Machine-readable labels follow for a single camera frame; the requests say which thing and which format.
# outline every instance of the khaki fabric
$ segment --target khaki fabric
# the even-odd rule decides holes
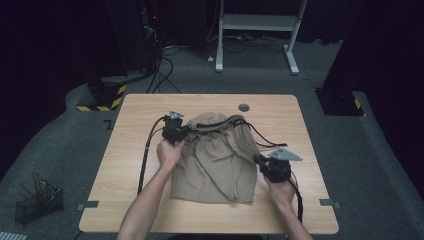
[[[180,162],[172,175],[171,197],[202,203],[251,203],[258,147],[241,115],[205,113],[191,119]]]

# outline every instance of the table top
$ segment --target table top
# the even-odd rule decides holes
[[[240,104],[250,110],[241,112]],[[144,148],[156,120],[169,111],[185,114],[183,124],[206,112],[226,116],[241,114],[263,136],[287,149],[303,161],[292,161],[303,198],[303,224],[312,234],[334,234],[338,223],[309,138],[297,99],[292,95],[246,94],[128,94],[121,107],[112,135],[99,167],[86,208],[80,221],[84,232],[118,232],[124,215],[137,195]],[[164,126],[160,122],[156,129]],[[252,133],[261,142],[256,133]],[[159,168],[156,145],[161,132],[154,135],[147,160],[144,184]],[[173,233],[284,233],[284,226],[268,195],[268,187],[258,171],[252,204],[203,204],[171,199],[171,179],[166,184],[152,232]],[[297,199],[293,199],[297,212]]]

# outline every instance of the small round object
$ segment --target small round object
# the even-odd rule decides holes
[[[242,103],[242,104],[239,105],[239,110],[242,111],[242,112],[247,112],[247,111],[249,111],[249,109],[250,109],[249,105],[247,105],[245,103]]]

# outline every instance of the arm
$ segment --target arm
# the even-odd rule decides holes
[[[312,236],[308,233],[299,219],[297,219],[297,216],[291,206],[295,190],[290,183],[287,181],[282,183],[272,183],[265,176],[264,178],[269,187],[269,195],[278,209],[278,213],[285,224],[284,226],[286,227],[290,240],[312,239]]]
[[[119,229],[118,240],[146,239],[155,221],[166,182],[181,157],[184,144],[185,141],[181,141],[174,147],[166,140],[158,144],[161,166],[129,207]]]

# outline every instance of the white metal frame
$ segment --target white metal frame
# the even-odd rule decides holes
[[[302,0],[299,12],[296,16],[275,16],[275,15],[247,15],[247,14],[224,14],[224,0],[221,0],[221,8],[219,14],[219,35],[218,49],[216,53],[217,72],[224,69],[223,58],[223,32],[224,29],[236,30],[265,30],[265,31],[282,31],[291,32],[288,45],[284,45],[284,53],[290,65],[290,71],[294,75],[298,75],[299,68],[293,56],[293,46],[296,41],[297,33],[302,22],[303,13],[308,0]]]

